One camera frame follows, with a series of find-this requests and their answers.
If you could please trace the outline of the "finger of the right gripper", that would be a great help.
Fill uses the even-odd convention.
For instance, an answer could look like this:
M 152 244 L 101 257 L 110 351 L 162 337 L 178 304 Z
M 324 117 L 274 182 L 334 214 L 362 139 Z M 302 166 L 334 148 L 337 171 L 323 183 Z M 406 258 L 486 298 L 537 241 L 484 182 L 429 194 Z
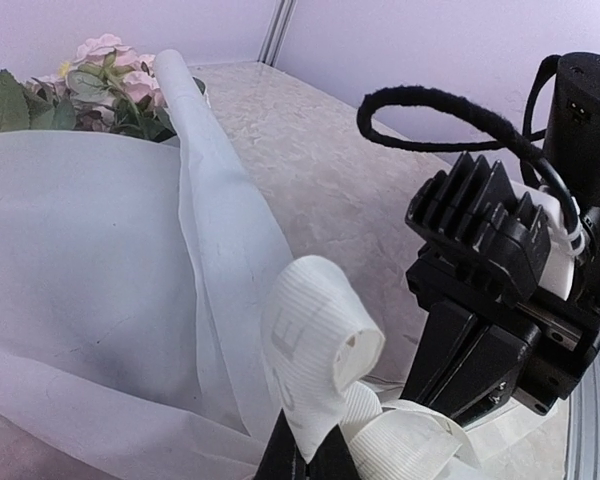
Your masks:
M 489 331 L 479 317 L 451 301 L 431 306 L 402 398 L 433 410 L 466 410 L 478 399 L 472 357 Z
M 525 327 L 520 336 L 494 324 L 480 328 L 445 370 L 429 407 L 469 425 L 503 406 L 539 339 L 535 324 Z

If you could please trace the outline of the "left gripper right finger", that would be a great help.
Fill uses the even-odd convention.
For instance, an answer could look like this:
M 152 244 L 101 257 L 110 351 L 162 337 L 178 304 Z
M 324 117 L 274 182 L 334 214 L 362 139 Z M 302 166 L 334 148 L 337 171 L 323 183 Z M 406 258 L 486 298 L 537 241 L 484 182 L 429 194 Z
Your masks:
M 360 480 L 354 460 L 339 425 L 336 425 L 308 464 L 311 480 Z

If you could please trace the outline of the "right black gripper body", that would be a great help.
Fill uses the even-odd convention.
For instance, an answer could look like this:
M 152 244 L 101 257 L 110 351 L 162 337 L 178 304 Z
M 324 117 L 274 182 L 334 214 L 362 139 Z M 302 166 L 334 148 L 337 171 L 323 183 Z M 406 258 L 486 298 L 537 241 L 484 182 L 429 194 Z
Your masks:
M 425 247 L 406 273 L 419 307 L 451 300 L 475 313 L 486 325 L 497 325 L 520 336 L 530 324 L 540 339 L 524 366 L 509 399 L 545 415 L 567 398 L 600 352 L 600 315 L 538 289 L 530 300 L 511 305 L 460 279 L 439 252 Z

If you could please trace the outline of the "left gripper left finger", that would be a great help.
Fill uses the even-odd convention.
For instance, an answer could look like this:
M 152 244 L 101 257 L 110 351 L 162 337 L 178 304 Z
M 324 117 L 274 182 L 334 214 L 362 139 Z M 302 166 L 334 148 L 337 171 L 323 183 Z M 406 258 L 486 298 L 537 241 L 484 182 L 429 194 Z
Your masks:
M 285 413 L 280 411 L 254 480 L 305 480 L 307 463 L 302 458 Z

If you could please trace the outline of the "cream printed ribbon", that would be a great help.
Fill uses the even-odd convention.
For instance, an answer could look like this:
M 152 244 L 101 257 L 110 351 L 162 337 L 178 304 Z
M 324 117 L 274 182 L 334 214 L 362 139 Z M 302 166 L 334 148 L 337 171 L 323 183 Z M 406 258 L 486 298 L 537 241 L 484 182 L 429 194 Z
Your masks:
M 380 401 L 361 379 L 385 336 L 344 272 L 306 256 L 278 276 L 261 321 L 264 356 L 308 464 L 339 425 L 361 479 L 481 479 L 466 432 L 405 400 Z

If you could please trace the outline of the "pink fake flower bunch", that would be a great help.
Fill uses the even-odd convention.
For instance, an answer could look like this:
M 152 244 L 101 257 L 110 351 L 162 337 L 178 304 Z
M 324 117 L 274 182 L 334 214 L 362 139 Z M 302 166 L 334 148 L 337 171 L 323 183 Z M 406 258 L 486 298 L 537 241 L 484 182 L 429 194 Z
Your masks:
M 155 74 L 155 56 L 120 37 L 89 38 L 54 74 L 21 82 L 0 70 L 0 133 L 63 130 L 156 143 L 176 135 Z

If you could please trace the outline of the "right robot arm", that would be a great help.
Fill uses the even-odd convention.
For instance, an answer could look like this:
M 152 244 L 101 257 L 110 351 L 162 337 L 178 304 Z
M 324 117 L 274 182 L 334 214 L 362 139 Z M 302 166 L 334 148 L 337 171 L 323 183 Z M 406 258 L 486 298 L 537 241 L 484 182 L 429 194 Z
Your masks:
M 548 185 L 463 152 L 412 199 L 424 240 L 406 280 L 428 318 L 401 396 L 467 425 L 510 399 L 546 414 L 600 352 L 600 55 L 547 60 L 544 156 L 579 209 L 573 250 Z

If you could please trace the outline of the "front aluminium rail base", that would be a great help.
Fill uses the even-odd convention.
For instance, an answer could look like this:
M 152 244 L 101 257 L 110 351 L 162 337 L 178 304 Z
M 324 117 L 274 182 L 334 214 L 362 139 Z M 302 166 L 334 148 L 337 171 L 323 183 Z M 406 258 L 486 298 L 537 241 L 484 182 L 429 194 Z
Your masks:
M 600 354 L 570 397 L 567 480 L 600 480 Z

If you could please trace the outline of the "right aluminium frame post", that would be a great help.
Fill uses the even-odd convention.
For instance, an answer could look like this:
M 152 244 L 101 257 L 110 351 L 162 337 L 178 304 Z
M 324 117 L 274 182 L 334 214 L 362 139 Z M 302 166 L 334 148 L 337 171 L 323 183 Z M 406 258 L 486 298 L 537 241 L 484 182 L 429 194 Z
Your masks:
M 258 55 L 258 61 L 260 63 L 270 67 L 275 66 L 282 49 L 296 3 L 296 0 L 279 0 L 276 2 Z

